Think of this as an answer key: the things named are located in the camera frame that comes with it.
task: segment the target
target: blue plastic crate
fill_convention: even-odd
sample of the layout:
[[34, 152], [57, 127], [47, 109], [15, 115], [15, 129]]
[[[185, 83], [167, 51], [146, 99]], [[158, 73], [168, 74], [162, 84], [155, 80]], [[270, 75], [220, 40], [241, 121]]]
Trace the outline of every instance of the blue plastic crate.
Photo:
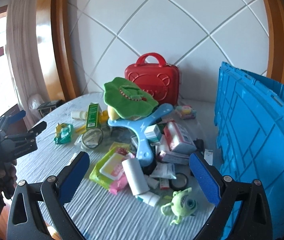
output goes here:
[[[222, 175], [262, 181], [274, 239], [284, 236], [284, 85], [223, 62], [215, 104]], [[223, 237], [236, 218], [234, 207]]]

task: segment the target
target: lightning bolt symbol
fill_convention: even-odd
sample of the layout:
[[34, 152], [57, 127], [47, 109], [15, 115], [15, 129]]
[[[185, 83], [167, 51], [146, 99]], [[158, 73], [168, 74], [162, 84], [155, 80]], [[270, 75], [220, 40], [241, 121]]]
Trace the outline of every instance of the lightning bolt symbol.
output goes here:
[[141, 124], [141, 126], [140, 126], [141, 132], [143, 131], [144, 127], [145, 127], [145, 125], [144, 125], [144, 122], [143, 122], [143, 124]]

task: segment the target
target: green hat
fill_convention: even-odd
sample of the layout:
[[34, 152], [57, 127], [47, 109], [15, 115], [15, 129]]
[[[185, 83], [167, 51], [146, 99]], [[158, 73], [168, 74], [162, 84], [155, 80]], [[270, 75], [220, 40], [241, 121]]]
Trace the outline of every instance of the green hat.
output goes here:
[[121, 77], [104, 84], [104, 102], [123, 119], [149, 116], [159, 104], [135, 83]]

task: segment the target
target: curtain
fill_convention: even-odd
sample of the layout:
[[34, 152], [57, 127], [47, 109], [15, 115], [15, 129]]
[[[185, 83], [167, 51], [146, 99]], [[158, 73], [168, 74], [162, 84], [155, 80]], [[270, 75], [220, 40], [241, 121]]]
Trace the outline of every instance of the curtain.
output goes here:
[[26, 127], [31, 129], [39, 117], [32, 114], [28, 100], [40, 93], [32, 62], [29, 39], [29, 10], [31, 0], [10, 0], [7, 8], [7, 46], [11, 78], [20, 108], [26, 111]]

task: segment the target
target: bolt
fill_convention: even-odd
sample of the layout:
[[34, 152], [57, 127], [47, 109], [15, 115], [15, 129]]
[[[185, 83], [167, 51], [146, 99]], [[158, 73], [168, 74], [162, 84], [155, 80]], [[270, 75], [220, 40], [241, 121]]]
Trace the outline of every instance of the bolt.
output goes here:
[[262, 182], [260, 180], [256, 179], [254, 181], [254, 184], [257, 185], [257, 186], [260, 186], [260, 185], [262, 185]]
[[230, 176], [224, 176], [223, 179], [226, 181], [226, 182], [231, 182], [232, 181], [232, 178]]
[[55, 176], [50, 176], [48, 179], [47, 179], [48, 182], [54, 182], [55, 181]]
[[18, 182], [18, 185], [19, 186], [23, 186], [25, 184], [25, 180], [24, 179], [22, 179], [22, 180], [20, 180], [19, 182]]

